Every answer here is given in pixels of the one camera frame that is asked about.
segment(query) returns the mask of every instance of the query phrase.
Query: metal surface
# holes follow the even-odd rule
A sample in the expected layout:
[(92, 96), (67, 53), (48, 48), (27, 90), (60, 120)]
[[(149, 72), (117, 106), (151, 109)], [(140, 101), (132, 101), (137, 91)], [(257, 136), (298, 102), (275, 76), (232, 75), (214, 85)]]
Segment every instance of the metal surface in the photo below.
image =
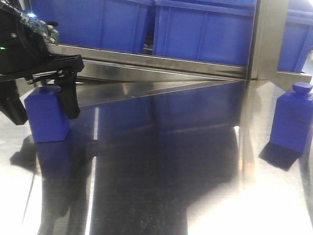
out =
[(268, 81), (79, 86), (67, 139), (38, 144), (1, 114), (1, 234), (312, 234), (311, 154), (265, 151), (282, 93)]
[(248, 79), (276, 82), (288, 6), (289, 0), (257, 1)]
[(303, 67), (303, 72), (313, 74), (313, 51), (308, 54), (307, 60)]
[(20, 0), (20, 3), (26, 11), (32, 11), (30, 0)]
[(199, 61), (185, 61), (175, 58), (165, 58), (150, 55), (136, 55), (100, 49), (89, 49), (67, 45), (48, 45), (50, 52), (59, 54), (81, 54), (84, 59), (124, 64), (154, 69), (202, 73), (234, 78), (245, 78), (246, 68), (240, 66), (218, 65)]
[(16, 81), (16, 85), (18, 87), (20, 96), (29, 92), (33, 88), (33, 86), (30, 86), (27, 84), (24, 78), (16, 79), (15, 81)]
[[(81, 78), (101, 81), (132, 82), (180, 82), (239, 80), (246, 77), (246, 68), (238, 66), (217, 65), (196, 61), (184, 61), (174, 58), (150, 55), (135, 55), (122, 52), (89, 49), (66, 45), (48, 45), (53, 53), (81, 54), (85, 69), (79, 73)], [(309, 82), (311, 75), (275, 71), (271, 76), (283, 90), (295, 81)]]
[(161, 70), (133, 65), (122, 65), (108, 62), (84, 60), (85, 68), (78, 73), (80, 78), (101, 81), (124, 82), (182, 82), (182, 81), (215, 81), (240, 80), (198, 73), (187, 73), (173, 70)]

